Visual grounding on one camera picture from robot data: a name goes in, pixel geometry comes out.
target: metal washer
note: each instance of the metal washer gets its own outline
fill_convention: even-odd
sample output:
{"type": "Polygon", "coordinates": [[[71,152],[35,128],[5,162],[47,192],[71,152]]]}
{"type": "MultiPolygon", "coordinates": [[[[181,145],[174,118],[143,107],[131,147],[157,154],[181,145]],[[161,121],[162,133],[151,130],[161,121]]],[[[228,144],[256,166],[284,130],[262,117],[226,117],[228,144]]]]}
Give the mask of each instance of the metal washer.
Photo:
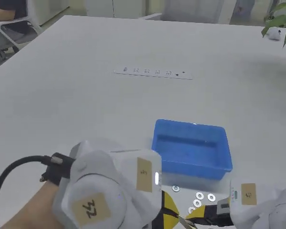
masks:
{"type": "Polygon", "coordinates": [[[204,194],[203,194],[202,192],[197,192],[197,193],[196,193],[196,198],[197,198],[198,200],[203,200],[204,194]]]}
{"type": "Polygon", "coordinates": [[[216,197],[215,197],[214,194],[210,193],[210,194],[208,194],[208,199],[209,199],[210,202],[215,202],[216,197]]]}
{"type": "Polygon", "coordinates": [[[196,208],[201,207],[201,206],[202,206],[201,201],[200,201],[200,200],[198,200],[198,199],[194,200],[194,206],[195,206],[196,208]]]}
{"type": "Polygon", "coordinates": [[[190,208],[189,208],[189,214],[192,213],[194,210],[196,210],[196,208],[190,207],[190,208]]]}
{"type": "Polygon", "coordinates": [[[177,185],[174,185],[174,186],[172,186],[171,188],[172,188],[172,190],[173,190],[174,192],[179,192],[179,191],[180,191],[180,187],[177,186],[177,185]]]}

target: led light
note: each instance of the led light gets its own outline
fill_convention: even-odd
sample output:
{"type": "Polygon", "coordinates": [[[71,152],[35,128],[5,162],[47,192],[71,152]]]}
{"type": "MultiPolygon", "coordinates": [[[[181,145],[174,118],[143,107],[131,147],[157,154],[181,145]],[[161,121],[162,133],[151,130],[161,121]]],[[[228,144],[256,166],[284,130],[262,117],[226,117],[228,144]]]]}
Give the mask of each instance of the led light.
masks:
{"type": "Polygon", "coordinates": [[[156,182],[156,185],[159,184],[159,173],[156,172],[156,175],[155,175],[155,182],[156,182]]]}

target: white cabinet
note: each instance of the white cabinet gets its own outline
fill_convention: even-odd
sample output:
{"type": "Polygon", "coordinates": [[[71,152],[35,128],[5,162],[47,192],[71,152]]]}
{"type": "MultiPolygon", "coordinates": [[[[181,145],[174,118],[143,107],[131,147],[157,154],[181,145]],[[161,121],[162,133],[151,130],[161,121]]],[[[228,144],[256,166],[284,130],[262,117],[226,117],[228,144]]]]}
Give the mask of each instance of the white cabinet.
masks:
{"type": "Polygon", "coordinates": [[[139,18],[146,13],[146,0],[85,0],[90,17],[139,18]]]}
{"type": "Polygon", "coordinates": [[[43,25],[49,19],[69,7],[69,0],[32,0],[35,18],[39,25],[43,25]]]}
{"type": "Polygon", "coordinates": [[[112,0],[85,0],[85,8],[90,17],[114,17],[112,0]]]}

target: orange label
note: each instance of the orange label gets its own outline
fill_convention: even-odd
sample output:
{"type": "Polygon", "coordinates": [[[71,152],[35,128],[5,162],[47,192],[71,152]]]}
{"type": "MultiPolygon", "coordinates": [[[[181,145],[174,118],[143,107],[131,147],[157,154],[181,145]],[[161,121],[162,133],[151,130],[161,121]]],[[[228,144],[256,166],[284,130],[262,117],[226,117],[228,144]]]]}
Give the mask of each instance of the orange label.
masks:
{"type": "Polygon", "coordinates": [[[242,184],[242,205],[257,205],[255,184],[242,184]]]}
{"type": "Polygon", "coordinates": [[[138,157],[137,190],[152,192],[152,162],[138,157]]]}
{"type": "Polygon", "coordinates": [[[72,210],[80,227],[111,217],[111,212],[103,193],[96,193],[76,201],[72,205],[72,210]]]}

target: power strip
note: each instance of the power strip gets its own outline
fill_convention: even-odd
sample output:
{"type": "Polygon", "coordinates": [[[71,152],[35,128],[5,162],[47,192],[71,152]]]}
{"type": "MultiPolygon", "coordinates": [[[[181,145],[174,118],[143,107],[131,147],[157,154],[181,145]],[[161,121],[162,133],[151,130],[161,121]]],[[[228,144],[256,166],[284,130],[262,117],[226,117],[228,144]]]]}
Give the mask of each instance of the power strip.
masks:
{"type": "Polygon", "coordinates": [[[173,79],[185,79],[192,80],[192,75],[188,71],[171,69],[150,69],[150,68],[139,68],[139,67],[118,67],[114,70],[115,74],[123,75],[141,75],[141,76],[152,76],[152,77],[163,77],[173,79]]]}

